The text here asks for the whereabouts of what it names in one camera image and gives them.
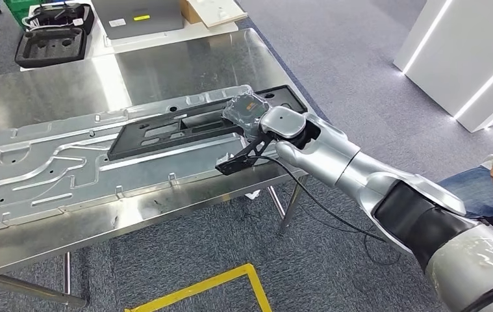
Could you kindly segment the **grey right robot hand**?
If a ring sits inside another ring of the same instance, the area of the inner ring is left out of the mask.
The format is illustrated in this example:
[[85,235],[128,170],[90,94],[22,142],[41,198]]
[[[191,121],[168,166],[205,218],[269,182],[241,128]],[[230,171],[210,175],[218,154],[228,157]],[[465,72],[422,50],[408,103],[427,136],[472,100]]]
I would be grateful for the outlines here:
[[243,136],[249,141],[259,137],[259,122],[271,109],[271,105],[253,92],[243,92],[226,102],[221,115],[243,130]]

